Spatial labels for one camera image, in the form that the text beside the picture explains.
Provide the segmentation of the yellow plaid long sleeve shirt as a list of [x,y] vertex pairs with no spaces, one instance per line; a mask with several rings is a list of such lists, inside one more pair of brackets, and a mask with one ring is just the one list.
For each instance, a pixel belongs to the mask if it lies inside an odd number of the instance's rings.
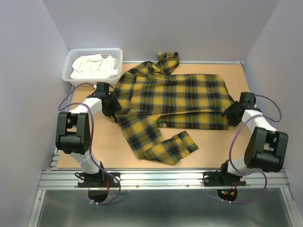
[[178,53],[159,53],[126,71],[114,94],[116,121],[138,159],[174,165],[198,149],[189,129],[227,130],[234,100],[215,74],[175,74]]

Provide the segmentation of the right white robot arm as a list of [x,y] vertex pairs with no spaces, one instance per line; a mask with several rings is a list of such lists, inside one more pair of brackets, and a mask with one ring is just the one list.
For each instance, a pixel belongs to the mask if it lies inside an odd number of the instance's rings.
[[[274,120],[265,116],[256,106],[256,99],[259,96],[242,92],[239,101],[228,107],[223,116],[228,120],[228,124],[241,127],[234,136],[230,149],[229,159],[225,161],[218,172],[218,180],[222,184],[238,182],[242,178],[255,173],[278,173],[281,171],[288,144],[288,134],[278,131],[270,122],[280,122],[282,112],[279,111],[279,118]],[[251,132],[251,137],[244,152],[244,156],[238,159],[232,158],[233,146],[241,131],[247,127]]]

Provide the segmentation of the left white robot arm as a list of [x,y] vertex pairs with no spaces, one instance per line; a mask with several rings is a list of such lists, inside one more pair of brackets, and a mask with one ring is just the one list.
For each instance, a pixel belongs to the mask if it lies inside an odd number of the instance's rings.
[[102,112],[105,116],[115,117],[115,112],[121,109],[121,105],[110,90],[113,86],[105,82],[82,83],[72,91],[84,85],[92,86],[94,92],[83,102],[63,106],[67,100],[64,98],[58,106],[60,112],[57,117],[55,145],[80,165],[82,172],[75,174],[80,184],[101,186],[108,183],[111,175],[104,170],[102,162],[92,152],[94,115]]

